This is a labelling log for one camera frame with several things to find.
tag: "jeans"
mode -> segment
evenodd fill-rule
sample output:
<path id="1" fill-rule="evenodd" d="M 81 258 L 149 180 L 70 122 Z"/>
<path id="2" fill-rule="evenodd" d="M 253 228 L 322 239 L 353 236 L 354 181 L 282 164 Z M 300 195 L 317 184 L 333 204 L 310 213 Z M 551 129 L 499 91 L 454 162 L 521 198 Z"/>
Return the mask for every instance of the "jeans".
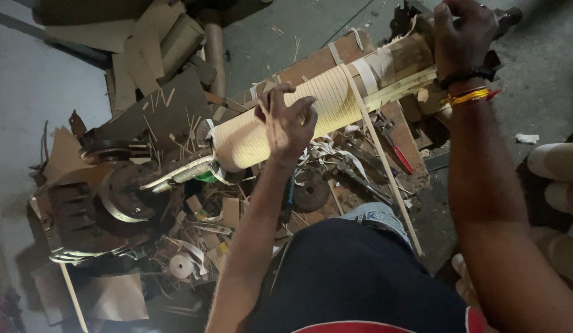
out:
<path id="1" fill-rule="evenodd" d="M 412 244 L 409 242 L 408 234 L 406 234 L 404 226 L 400 220 L 395 217 L 391 207 L 384 203 L 374 202 L 361 204 L 357 208 L 340 216 L 340 218 L 355 221 L 358 224 L 370 226 L 375 229 L 393 232 L 403 239 L 409 248 L 412 249 Z"/>

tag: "dark shirt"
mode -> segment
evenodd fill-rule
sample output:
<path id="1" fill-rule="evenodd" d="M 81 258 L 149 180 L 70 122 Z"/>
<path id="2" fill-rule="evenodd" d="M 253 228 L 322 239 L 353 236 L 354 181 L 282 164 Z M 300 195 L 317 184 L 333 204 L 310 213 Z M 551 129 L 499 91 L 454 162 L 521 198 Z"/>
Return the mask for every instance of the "dark shirt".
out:
<path id="1" fill-rule="evenodd" d="M 466 304 L 431 277 L 395 233 L 329 219 L 298 232 L 248 332 L 372 321 L 414 332 L 465 332 Z"/>

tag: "red handle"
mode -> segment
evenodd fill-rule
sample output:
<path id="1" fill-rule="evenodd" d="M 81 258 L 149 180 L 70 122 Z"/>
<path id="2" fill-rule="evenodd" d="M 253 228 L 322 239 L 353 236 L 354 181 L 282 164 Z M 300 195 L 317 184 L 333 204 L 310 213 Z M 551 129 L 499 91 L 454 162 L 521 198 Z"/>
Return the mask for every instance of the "red handle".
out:
<path id="1" fill-rule="evenodd" d="M 393 146 L 395 155 L 398 156 L 398 158 L 400 159 L 401 163 L 404 165 L 405 170 L 409 172 L 409 174 L 413 174 L 414 173 L 414 169 L 412 169 L 412 166 L 408 163 L 408 160 L 405 158 L 405 156 L 401 153 L 400 148 L 397 148 L 397 146 Z"/>

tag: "wall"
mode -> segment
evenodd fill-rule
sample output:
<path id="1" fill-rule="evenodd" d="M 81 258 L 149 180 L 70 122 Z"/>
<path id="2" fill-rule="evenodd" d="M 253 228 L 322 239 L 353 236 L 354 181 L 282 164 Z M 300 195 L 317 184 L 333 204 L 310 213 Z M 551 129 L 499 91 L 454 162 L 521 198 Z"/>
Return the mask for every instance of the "wall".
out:
<path id="1" fill-rule="evenodd" d="M 33 24 L 31 10 L 16 2 L 0 0 L 0 11 Z M 0 25 L 0 247 L 28 332 L 63 331 L 48 327 L 30 275 L 48 250 L 41 228 L 28 219 L 35 189 L 28 167 L 40 162 L 45 121 L 51 149 L 54 128 L 69 127 L 74 109 L 88 128 L 111 117 L 103 71 Z"/>

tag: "yellow thread bracelet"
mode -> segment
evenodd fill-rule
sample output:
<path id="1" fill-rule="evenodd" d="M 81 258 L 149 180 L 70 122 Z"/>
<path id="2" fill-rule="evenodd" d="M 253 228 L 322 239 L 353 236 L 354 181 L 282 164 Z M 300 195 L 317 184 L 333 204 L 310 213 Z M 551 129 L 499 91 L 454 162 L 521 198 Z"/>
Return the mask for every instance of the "yellow thread bracelet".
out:
<path id="1" fill-rule="evenodd" d="M 453 98 L 449 96 L 449 103 L 451 105 L 456 105 L 463 102 L 468 102 L 472 100 L 479 100 L 480 98 L 488 97 L 490 91 L 487 88 L 476 90 L 474 92 L 470 92 L 469 94 L 457 98 Z"/>

